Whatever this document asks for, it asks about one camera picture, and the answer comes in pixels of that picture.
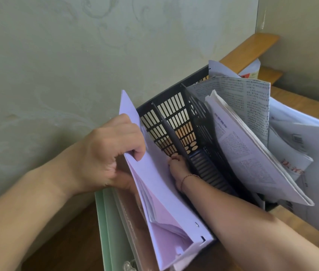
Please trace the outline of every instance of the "green folder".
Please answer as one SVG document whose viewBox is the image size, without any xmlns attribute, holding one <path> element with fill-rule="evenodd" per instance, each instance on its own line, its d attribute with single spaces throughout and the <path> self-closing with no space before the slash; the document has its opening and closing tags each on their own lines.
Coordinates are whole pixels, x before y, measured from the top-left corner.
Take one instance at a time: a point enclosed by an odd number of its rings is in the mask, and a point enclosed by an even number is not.
<svg viewBox="0 0 319 271">
<path fill-rule="evenodd" d="M 134 259 L 112 188 L 95 193 L 104 271 L 123 271 Z"/>
</svg>

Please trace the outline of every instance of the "person's right hand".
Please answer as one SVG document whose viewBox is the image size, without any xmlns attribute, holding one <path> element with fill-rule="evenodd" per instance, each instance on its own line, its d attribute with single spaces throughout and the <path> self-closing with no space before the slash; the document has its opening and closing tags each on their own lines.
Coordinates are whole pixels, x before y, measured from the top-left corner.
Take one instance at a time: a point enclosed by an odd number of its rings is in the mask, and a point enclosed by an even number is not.
<svg viewBox="0 0 319 271">
<path fill-rule="evenodd" d="M 176 180 L 176 187 L 181 191 L 181 184 L 184 177 L 191 174 L 187 162 L 183 156 L 173 155 L 171 159 L 168 160 L 168 164 L 170 165 L 171 174 Z"/>
<path fill-rule="evenodd" d="M 146 146 L 139 127 L 121 114 L 39 169 L 68 197 L 105 187 L 128 189 L 136 194 L 132 176 L 117 169 L 116 157 L 127 151 L 133 151 L 139 161 Z"/>
</svg>

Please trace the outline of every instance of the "forearm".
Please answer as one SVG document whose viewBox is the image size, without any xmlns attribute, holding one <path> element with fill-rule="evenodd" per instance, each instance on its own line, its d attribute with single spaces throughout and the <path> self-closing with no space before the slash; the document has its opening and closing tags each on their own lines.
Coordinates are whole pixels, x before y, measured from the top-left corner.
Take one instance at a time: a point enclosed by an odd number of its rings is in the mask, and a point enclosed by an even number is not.
<svg viewBox="0 0 319 271">
<path fill-rule="evenodd" d="M 43 168 L 28 172 L 0 197 L 0 270 L 15 270 L 67 199 Z"/>
<path fill-rule="evenodd" d="M 196 177 L 183 191 L 244 270 L 319 270 L 319 248 L 270 213 Z"/>
</svg>

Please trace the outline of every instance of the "wall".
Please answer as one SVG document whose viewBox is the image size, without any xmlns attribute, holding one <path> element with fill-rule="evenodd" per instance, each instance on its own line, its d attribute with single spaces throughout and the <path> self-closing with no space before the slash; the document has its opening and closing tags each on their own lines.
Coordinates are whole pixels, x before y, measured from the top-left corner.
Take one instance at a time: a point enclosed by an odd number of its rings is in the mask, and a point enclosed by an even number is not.
<svg viewBox="0 0 319 271">
<path fill-rule="evenodd" d="M 319 0 L 260 0 L 257 32 L 281 36 L 261 58 L 285 72 L 276 85 L 319 100 Z"/>
<path fill-rule="evenodd" d="M 255 32 L 258 0 L 0 0 L 0 194 Z M 36 246 L 83 209 L 74 199 Z"/>
</svg>

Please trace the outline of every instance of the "bracelet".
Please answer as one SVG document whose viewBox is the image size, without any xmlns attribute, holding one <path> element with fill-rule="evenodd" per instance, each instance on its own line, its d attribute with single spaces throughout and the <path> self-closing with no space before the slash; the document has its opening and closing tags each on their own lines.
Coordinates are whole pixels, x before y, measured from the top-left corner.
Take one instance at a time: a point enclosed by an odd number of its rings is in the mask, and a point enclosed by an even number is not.
<svg viewBox="0 0 319 271">
<path fill-rule="evenodd" d="M 182 193 L 183 193 L 183 191 L 182 191 L 183 182 L 184 182 L 185 178 L 187 178 L 187 177 L 189 177 L 189 176 L 195 176 L 195 177 L 197 177 L 197 178 L 200 178 L 200 176 L 198 176 L 198 175 L 196 175 L 196 174 L 189 174 L 189 175 L 187 175 L 186 177 L 184 177 L 183 180 L 182 180 L 182 182 L 181 182 L 181 186 L 180 186 L 180 191 L 181 191 Z"/>
</svg>

